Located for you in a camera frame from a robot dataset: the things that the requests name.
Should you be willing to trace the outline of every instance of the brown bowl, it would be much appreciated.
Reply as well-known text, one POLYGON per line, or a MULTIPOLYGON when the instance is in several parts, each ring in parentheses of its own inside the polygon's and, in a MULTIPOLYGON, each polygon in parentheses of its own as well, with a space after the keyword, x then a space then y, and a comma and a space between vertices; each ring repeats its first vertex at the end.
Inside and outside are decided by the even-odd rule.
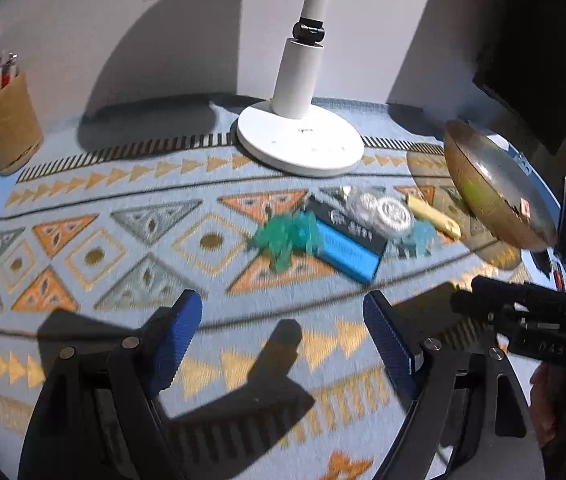
POLYGON ((493 235, 533 252, 556 245, 556 226, 543 198, 507 152, 458 120, 445 124, 444 143, 456 189, 493 235), (529 218, 521 213, 521 199, 529 205, 529 218))

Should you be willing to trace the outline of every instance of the human hand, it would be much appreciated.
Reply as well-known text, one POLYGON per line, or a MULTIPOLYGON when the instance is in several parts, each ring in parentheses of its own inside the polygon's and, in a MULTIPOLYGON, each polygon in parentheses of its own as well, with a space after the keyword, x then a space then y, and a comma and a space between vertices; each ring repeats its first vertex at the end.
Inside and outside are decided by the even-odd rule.
POLYGON ((549 366, 542 363, 530 377, 530 414, 538 443, 546 446, 556 437, 556 414, 548 394, 549 366))

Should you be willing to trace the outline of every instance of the brown dot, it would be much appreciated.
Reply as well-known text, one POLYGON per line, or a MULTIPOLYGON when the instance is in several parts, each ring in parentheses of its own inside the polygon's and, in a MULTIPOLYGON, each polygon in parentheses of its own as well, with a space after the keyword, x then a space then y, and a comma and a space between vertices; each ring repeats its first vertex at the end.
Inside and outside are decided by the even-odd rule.
POLYGON ((23 267, 23 260, 21 260, 20 258, 16 258, 16 260, 14 260, 10 265, 10 270, 12 272, 18 272, 19 270, 22 269, 22 267, 23 267))
POLYGON ((204 251, 217 251, 223 245, 223 241, 223 237, 220 234, 208 233, 201 237, 199 245, 204 251))
POLYGON ((98 265, 99 263, 101 263, 104 257, 105 253, 103 252, 103 249, 96 247, 85 255, 85 265, 87 265, 88 267, 98 265))

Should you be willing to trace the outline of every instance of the metal screw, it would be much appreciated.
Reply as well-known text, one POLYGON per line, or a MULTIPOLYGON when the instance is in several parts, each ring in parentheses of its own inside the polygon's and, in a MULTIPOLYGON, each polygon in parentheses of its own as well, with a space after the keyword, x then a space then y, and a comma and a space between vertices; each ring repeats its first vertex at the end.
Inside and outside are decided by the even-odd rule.
POLYGON ((123 339, 123 348, 131 350, 132 348, 136 348, 138 346, 138 343, 140 342, 141 340, 133 335, 126 337, 125 339, 123 339))
POLYGON ((501 361, 505 357, 505 354, 503 354, 500 348, 492 347, 490 348, 490 357, 496 359, 496 361, 501 361))
POLYGON ((58 354, 58 357, 60 357, 61 359, 69 359, 70 357, 72 357, 74 354, 76 353, 76 351, 74 350, 73 347, 71 346, 66 346, 65 348, 63 348, 60 353, 58 354))
POLYGON ((442 343, 434 337, 428 337, 427 339, 425 339, 425 348, 427 348, 428 350, 438 352, 442 347, 442 343))

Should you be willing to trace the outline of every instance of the black and white striped border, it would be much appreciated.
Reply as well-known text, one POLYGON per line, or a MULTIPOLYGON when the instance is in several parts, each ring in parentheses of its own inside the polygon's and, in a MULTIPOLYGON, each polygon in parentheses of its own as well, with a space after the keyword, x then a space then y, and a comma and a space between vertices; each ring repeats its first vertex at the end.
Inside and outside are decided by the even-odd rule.
MULTIPOLYGON (((408 140, 384 139, 383 137, 365 137, 363 144, 366 148, 380 148, 382 150, 399 150, 404 152, 425 153, 428 155, 443 155, 443 147, 426 142, 409 142, 408 140)), ((198 136, 180 136, 172 139, 152 139, 132 144, 124 144, 115 148, 103 148, 94 152, 59 158, 45 164, 31 166, 20 174, 17 183, 30 182, 44 176, 62 173, 63 171, 86 168, 110 162, 140 156, 163 155, 165 153, 183 150, 197 150, 199 148, 218 148, 220 146, 233 146, 236 140, 232 133, 203 134, 198 136)))

